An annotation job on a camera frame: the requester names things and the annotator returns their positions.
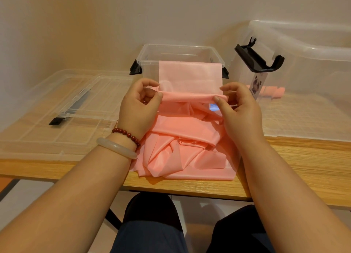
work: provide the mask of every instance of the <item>red beaded bracelet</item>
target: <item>red beaded bracelet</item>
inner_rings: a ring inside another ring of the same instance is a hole
[[[122,135],[125,135],[128,138],[130,138],[137,145],[137,148],[140,146],[139,140],[135,136],[132,136],[131,133],[128,133],[126,130],[123,130],[121,128],[113,128],[112,133],[120,133]]]

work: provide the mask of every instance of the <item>table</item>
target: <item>table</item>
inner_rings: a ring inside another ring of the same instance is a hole
[[[266,137],[275,150],[331,208],[351,209],[351,143],[289,137]],[[0,175],[55,181],[77,162],[0,160]],[[163,192],[251,201],[241,163],[233,181],[168,180],[129,172],[122,190]]]

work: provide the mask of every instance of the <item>forearm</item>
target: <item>forearm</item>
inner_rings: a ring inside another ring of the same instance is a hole
[[[111,140],[135,150],[120,134]],[[1,252],[87,252],[131,160],[101,146],[0,233]]]
[[[277,252],[350,252],[350,230],[267,142],[240,151],[253,201]]]

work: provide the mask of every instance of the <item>plastic storage box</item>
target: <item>plastic storage box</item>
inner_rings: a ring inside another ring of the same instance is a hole
[[[80,160],[111,133],[132,81],[128,72],[55,73],[19,100],[29,102],[0,132],[0,158]],[[50,125],[53,119],[58,125]]]
[[[244,37],[267,65],[285,58],[257,99],[265,135],[351,141],[351,27],[255,20]],[[255,75],[238,55],[230,74],[246,85]]]
[[[143,77],[158,82],[158,61],[191,61],[200,63],[225,63],[213,47],[145,44],[136,59]]]

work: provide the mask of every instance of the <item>wall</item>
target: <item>wall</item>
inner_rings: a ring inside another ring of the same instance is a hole
[[[212,45],[249,20],[351,24],[349,0],[0,0],[0,110],[64,68],[127,70],[144,43]]]

